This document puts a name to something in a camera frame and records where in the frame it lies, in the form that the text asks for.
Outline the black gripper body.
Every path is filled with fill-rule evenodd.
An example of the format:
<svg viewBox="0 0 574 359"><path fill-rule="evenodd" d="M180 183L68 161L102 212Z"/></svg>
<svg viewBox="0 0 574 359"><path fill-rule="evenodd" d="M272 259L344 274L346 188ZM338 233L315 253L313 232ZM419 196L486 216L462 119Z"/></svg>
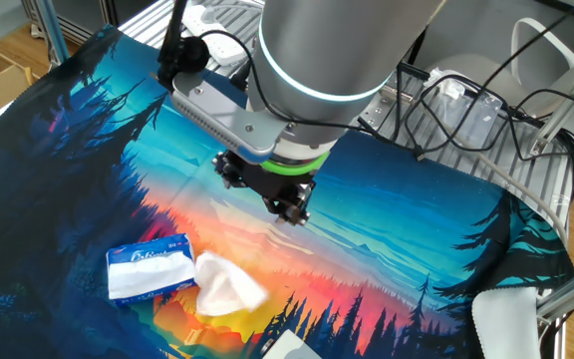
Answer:
<svg viewBox="0 0 574 359"><path fill-rule="evenodd" d="M269 172L262 166L244 165L241 179L261 196L277 199L297 195L303 185L312 182L313 176L309 174L285 176Z"/></svg>

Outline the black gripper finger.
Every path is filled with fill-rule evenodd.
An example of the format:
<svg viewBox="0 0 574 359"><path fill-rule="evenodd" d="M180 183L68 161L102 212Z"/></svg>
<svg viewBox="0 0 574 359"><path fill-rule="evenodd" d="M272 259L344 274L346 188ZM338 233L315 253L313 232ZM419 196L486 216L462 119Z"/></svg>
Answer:
<svg viewBox="0 0 574 359"><path fill-rule="evenodd" d="M313 185L300 183L284 188L277 197L265 197L264 203L268 211L277 216L277 223L305 225L310 218L307 210Z"/></svg>
<svg viewBox="0 0 574 359"><path fill-rule="evenodd" d="M219 152L213 159L215 172L222 178L226 188L244 188L242 177L245 161L232 151Z"/></svg>

